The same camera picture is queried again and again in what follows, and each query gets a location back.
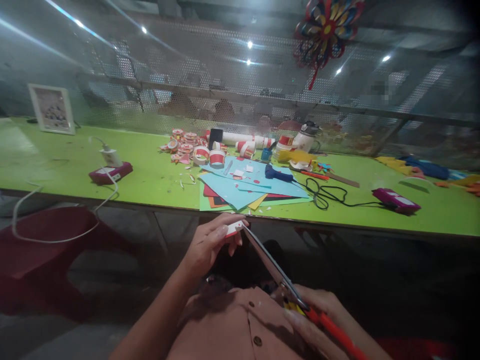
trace paper fan ornament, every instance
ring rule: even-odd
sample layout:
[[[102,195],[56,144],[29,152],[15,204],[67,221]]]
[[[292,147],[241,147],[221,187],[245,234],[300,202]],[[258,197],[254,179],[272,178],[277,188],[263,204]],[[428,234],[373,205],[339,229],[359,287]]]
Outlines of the paper fan ornament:
[[[310,0],[305,18],[298,23],[295,37],[301,42],[295,49],[299,67],[314,69],[309,90],[312,90],[319,69],[329,59],[340,58],[345,44],[357,34],[353,23],[365,8],[365,0]]]

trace plastic stool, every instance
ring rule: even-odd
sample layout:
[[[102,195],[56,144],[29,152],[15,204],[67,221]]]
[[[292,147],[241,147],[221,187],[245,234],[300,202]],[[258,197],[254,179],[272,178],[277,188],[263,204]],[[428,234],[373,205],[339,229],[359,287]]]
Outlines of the plastic stool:
[[[59,207],[20,220],[17,230],[26,238],[59,241],[78,236],[96,223],[85,207]],[[83,321],[93,309],[68,281],[67,271],[87,249],[137,254],[134,245],[102,221],[84,236],[55,244],[18,239],[11,226],[0,231],[0,312],[14,315],[29,306]]]

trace green table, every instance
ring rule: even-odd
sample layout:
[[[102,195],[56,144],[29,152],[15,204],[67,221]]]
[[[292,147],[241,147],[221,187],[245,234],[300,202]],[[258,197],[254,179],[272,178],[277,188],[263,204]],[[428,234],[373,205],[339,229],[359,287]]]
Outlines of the green table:
[[[119,183],[119,191],[110,205],[200,216],[199,181],[180,186],[180,178],[189,183],[188,174],[196,176],[198,167],[170,163],[170,155],[158,153],[167,136],[83,126],[75,136],[42,132],[25,119],[0,119],[0,189],[7,195],[21,195],[33,190],[31,182],[44,185],[42,193],[59,201],[88,203],[105,199],[113,185],[97,186],[88,173],[100,167],[99,142],[91,146],[89,136],[96,136],[116,149],[123,161],[133,165],[133,172]],[[399,184],[403,175],[367,157],[329,155],[322,158],[335,173],[360,183],[355,188],[335,180],[329,185],[348,190],[350,204],[375,201],[371,190],[390,188],[419,204],[413,216],[397,214],[380,207],[347,207],[330,201],[327,211],[312,202],[273,206],[263,213],[252,211],[250,220],[288,221],[297,226],[347,227],[383,232],[422,235],[480,236],[480,199],[462,188],[440,188],[418,183],[429,193]],[[306,176],[295,174],[299,182]]]

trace scissor blade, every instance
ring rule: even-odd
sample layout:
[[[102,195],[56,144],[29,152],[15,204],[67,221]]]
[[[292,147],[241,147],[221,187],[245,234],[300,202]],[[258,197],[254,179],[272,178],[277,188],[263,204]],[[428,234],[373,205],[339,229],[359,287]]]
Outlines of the scissor blade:
[[[260,240],[255,236],[255,234],[246,226],[243,227],[245,230],[246,236],[250,240],[253,248],[258,253],[261,262],[265,265],[266,269],[273,277],[273,280],[276,284],[281,287],[282,284],[287,287],[290,293],[296,297],[295,300],[299,301],[300,304],[303,304],[302,298],[299,293],[295,290],[290,279],[285,275],[282,268],[277,264],[272,255],[265,249],[265,246],[260,242]]]

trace picture frame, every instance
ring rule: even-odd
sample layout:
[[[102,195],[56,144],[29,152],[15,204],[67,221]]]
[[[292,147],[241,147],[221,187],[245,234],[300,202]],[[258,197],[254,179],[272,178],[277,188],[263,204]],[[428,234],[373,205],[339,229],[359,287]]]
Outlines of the picture frame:
[[[28,84],[40,130],[75,135],[69,92],[63,87]]]

